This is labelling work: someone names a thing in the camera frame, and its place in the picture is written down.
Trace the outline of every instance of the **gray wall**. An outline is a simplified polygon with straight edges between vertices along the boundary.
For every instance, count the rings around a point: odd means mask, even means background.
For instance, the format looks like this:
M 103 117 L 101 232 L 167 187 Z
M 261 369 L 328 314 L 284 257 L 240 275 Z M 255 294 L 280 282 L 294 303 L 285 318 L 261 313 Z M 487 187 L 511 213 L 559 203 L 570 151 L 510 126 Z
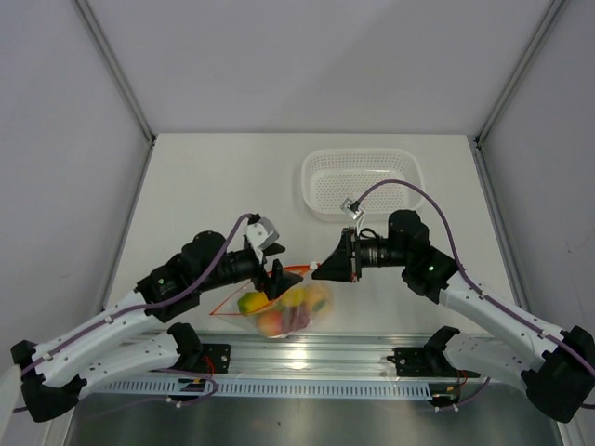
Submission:
M 476 134 L 549 0 L 91 0 L 156 132 Z
M 69 0 L 0 2 L 0 371 L 97 305 L 146 150 Z
M 592 333 L 594 24 L 594 2 L 570 2 L 484 151 L 529 285 L 532 310 Z M 593 441 L 595 413 L 583 411 L 579 419 Z

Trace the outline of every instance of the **white plastic basket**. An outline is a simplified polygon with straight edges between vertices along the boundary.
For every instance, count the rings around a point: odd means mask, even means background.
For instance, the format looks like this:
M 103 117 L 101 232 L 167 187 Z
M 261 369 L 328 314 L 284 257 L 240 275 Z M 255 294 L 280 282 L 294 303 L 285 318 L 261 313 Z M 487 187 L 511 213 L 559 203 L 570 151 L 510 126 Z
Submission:
M 301 166 L 304 201 L 323 221 L 350 221 L 340 206 L 357 200 L 383 179 L 401 179 L 422 190 L 424 180 L 416 158 L 401 149 L 331 149 L 316 151 Z M 405 186 L 389 184 L 372 192 L 362 204 L 366 220 L 386 220 L 397 209 L 418 209 L 423 198 Z

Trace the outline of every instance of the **robotic arm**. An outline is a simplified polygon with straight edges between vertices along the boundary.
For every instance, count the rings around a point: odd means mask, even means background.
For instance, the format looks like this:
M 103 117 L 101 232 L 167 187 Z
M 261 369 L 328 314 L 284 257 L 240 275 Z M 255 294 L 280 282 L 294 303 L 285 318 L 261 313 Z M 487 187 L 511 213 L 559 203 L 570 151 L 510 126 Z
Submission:
M 344 207 L 361 221 L 359 202 L 346 201 Z M 402 278 L 417 295 L 463 314 L 505 343 L 443 327 L 425 347 L 432 368 L 452 366 L 492 376 L 524 391 L 537 409 L 556 421 L 573 418 L 595 387 L 595 345 L 589 333 L 578 326 L 565 332 L 474 281 L 456 250 L 452 258 L 431 246 L 429 229 L 415 211 L 391 214 L 387 238 L 365 239 L 361 234 L 357 228 L 343 229 L 337 249 L 312 278 L 357 282 L 364 268 L 404 267 Z
M 246 218 L 244 249 L 227 252 Z M 208 290 L 251 280 L 269 300 L 282 295 L 302 278 L 284 271 L 279 260 L 272 263 L 271 275 L 265 270 L 266 256 L 284 251 L 278 237 L 272 223 L 259 215 L 240 217 L 227 240 L 217 232 L 201 232 L 117 305 L 52 341 L 19 342 L 11 353 L 22 369 L 21 393 L 33 420 L 66 413 L 95 389 L 131 374 L 164 368 L 191 371 L 202 345 L 187 323 L 176 323 L 141 344 L 118 346 L 198 306 L 201 293 Z

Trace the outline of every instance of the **perforated metal strip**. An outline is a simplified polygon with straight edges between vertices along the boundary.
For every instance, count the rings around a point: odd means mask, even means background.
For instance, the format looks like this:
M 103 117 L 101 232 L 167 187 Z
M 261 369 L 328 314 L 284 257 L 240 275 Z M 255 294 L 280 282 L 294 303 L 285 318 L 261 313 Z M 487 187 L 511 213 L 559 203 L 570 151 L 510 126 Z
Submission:
M 200 396 L 203 392 L 185 391 L 188 380 L 176 377 L 139 377 L 109 384 L 99 393 L 128 395 Z M 430 400 L 427 383 L 388 381 L 320 381 L 283 379 L 218 378 L 220 397 L 328 398 L 350 400 Z

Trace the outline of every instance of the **white tabletop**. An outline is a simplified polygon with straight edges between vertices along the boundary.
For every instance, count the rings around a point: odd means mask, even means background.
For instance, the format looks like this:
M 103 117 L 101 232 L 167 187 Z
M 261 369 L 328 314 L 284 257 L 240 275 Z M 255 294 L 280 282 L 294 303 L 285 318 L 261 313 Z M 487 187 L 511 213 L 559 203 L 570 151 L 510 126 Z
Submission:
M 482 282 L 512 301 L 496 236 L 467 137 L 353 134 L 162 134 L 157 139 L 112 287 L 113 305 L 136 282 L 163 265 L 203 230 L 225 236 L 239 215 L 260 213 L 279 230 L 284 266 L 323 261 L 343 226 L 317 219 L 304 203 L 300 168 L 320 149 L 398 148 L 419 161 L 426 191 L 444 210 L 463 263 Z M 450 254 L 444 228 L 424 203 L 418 211 L 432 243 Z M 369 225 L 386 235 L 386 223 Z M 231 249 L 240 249 L 236 237 Z M 400 269 L 365 269 L 357 284 L 333 283 L 334 312 L 308 328 L 339 335 L 431 334 L 443 325 L 483 331 L 453 311 L 412 293 Z M 176 321 L 198 331 L 243 330 L 208 313 L 237 285 L 201 296 L 199 307 Z

